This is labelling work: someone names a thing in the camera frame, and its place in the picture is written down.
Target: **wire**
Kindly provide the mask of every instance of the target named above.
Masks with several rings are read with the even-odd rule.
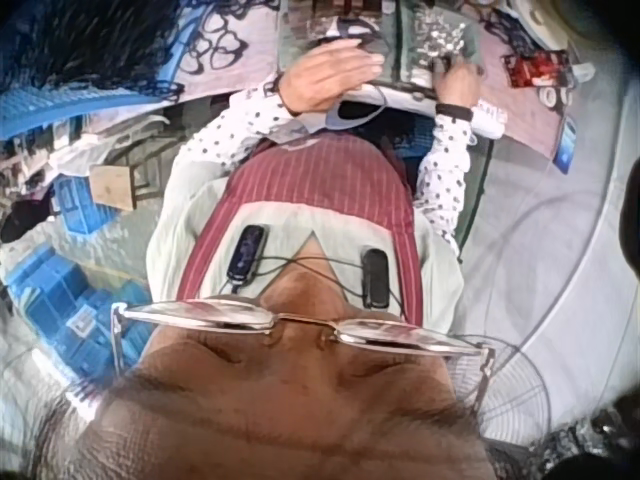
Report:
[[[273,272],[275,272],[277,270],[280,270],[280,269],[286,267],[287,265],[295,263],[298,266],[300,266],[300,267],[302,267],[302,268],[304,268],[306,270],[309,270],[310,272],[313,272],[316,275],[318,275],[318,276],[320,276],[320,277],[322,277],[322,278],[324,278],[326,280],[329,280],[330,282],[335,283],[340,288],[342,288],[344,291],[349,292],[351,295],[354,295],[356,297],[362,298],[362,292],[358,293],[358,292],[355,292],[354,290],[351,290],[351,289],[345,287],[338,280],[336,280],[334,278],[331,278],[330,276],[325,275],[324,273],[319,272],[319,271],[317,271],[317,270],[315,270],[315,269],[303,264],[302,261],[303,260],[326,260],[328,262],[337,263],[339,265],[348,265],[348,266],[359,268],[359,269],[362,270],[362,266],[358,265],[356,263],[346,262],[344,260],[336,260],[336,259],[327,258],[327,257],[300,257],[300,258],[296,258],[296,259],[291,259],[291,258],[286,258],[286,257],[260,257],[258,260],[281,260],[283,262],[283,264],[279,265],[279,266],[277,266],[275,268],[272,268],[271,270],[267,270],[266,272],[256,273],[256,277],[269,275],[270,273],[273,273]],[[407,319],[407,313],[406,313],[406,311],[404,309],[404,304],[402,303],[402,301],[400,301],[398,296],[395,293],[393,293],[393,291],[391,289],[389,289],[389,295],[391,295],[391,297],[396,302],[398,307],[400,307],[400,312],[401,312],[402,318],[404,318],[406,320]]]
[[[520,212],[522,210],[522,207],[524,207],[529,202],[529,200],[533,198],[533,196],[538,191],[538,189],[540,188],[544,180],[547,178],[547,174],[549,173],[549,170],[551,170],[551,164],[552,164],[551,161],[547,163],[547,166],[544,169],[544,172],[542,172],[542,174],[540,175],[540,180],[538,180],[538,183],[536,183],[536,185],[522,199],[522,202],[520,202],[520,205],[518,205],[515,215],[513,216],[512,220],[508,224],[509,229],[513,228],[516,225],[518,218],[520,217]],[[487,320],[489,319],[489,311],[491,310],[491,303],[493,301],[493,292],[495,290],[496,279],[498,278],[498,270],[500,269],[500,265],[502,265],[502,258],[504,256],[504,252],[507,250],[506,246],[510,238],[511,238],[511,235],[506,235],[503,238],[501,242],[500,253],[498,254],[498,258],[496,260],[496,266],[493,269],[493,277],[491,279],[491,290],[489,291],[489,300],[487,300],[487,308],[485,309],[485,312],[484,312],[484,321],[483,321],[483,327],[482,327],[482,331],[483,331],[482,334],[485,337],[487,336]]]
[[[628,93],[629,90],[630,89],[628,88],[628,84],[627,84],[627,94],[626,94],[627,96],[629,95],[629,93]],[[606,213],[607,213],[607,211],[609,209],[609,205],[611,204],[611,197],[612,197],[613,191],[614,191],[613,185],[615,183],[615,178],[614,178],[613,173],[615,171],[616,164],[619,163],[619,155],[620,155],[620,152],[622,151],[621,148],[618,148],[618,146],[620,145],[620,143],[622,141],[622,134],[624,132],[624,129],[621,128],[621,126],[624,125],[625,121],[627,120],[627,116],[629,115],[629,111],[630,111],[629,105],[631,103],[632,102],[626,102],[626,101],[623,100],[622,113],[620,115],[620,120],[618,122],[618,137],[617,137],[616,144],[615,144],[615,146],[613,148],[613,155],[614,155],[613,162],[611,162],[611,165],[610,165],[610,168],[609,168],[609,172],[608,172],[609,181],[607,183],[607,189],[606,189],[606,192],[605,192],[605,199],[604,199],[604,202],[602,204],[602,208],[600,209],[598,220],[596,221],[596,224],[595,224],[595,226],[593,228],[593,231],[591,233],[591,237],[589,238],[589,242],[587,243],[586,247],[584,248],[584,251],[582,253],[582,257],[580,258],[580,261],[579,261],[578,265],[576,265],[574,270],[571,272],[569,280],[565,284],[564,289],[560,292],[560,294],[556,297],[554,302],[550,305],[550,307],[544,313],[544,315],[542,316],[540,321],[531,329],[529,334],[525,337],[525,339],[520,344],[519,349],[522,350],[522,351],[524,351],[526,348],[528,348],[538,338],[538,336],[540,335],[540,332],[542,332],[542,330],[544,330],[544,327],[546,327],[549,324],[549,322],[551,321],[551,318],[553,318],[555,313],[560,309],[560,305],[562,305],[564,303],[565,298],[567,298],[567,296],[571,292],[573,286],[576,284],[578,276],[580,275],[580,273],[584,269],[584,266],[586,265],[586,259],[587,259],[587,257],[589,257],[589,255],[591,254],[591,251],[593,250],[593,246],[595,245],[596,238],[598,237],[598,234],[600,233],[600,230],[602,229],[602,225],[604,224]],[[494,375],[496,375],[500,370],[502,370],[504,367],[506,367],[511,362],[512,359],[513,359],[513,355],[511,355],[509,358],[507,358],[504,361],[502,367],[497,369],[494,372]]]

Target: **tape roll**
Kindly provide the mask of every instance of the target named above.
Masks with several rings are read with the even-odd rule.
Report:
[[[551,87],[544,87],[538,90],[538,98],[547,108],[555,107],[558,102],[558,94],[556,93],[555,88]]]

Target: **left hand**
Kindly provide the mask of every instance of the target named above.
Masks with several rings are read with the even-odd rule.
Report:
[[[344,39],[314,48],[285,72],[279,93],[291,114],[326,112],[343,94],[382,73],[384,57],[357,48],[359,43]]]

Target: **black device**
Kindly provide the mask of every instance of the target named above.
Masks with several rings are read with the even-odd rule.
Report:
[[[232,285],[241,287],[253,280],[266,240],[267,229],[262,225],[248,225],[242,230],[227,268],[227,278]]]
[[[389,259],[379,248],[362,254],[362,304],[364,308],[389,308]]]

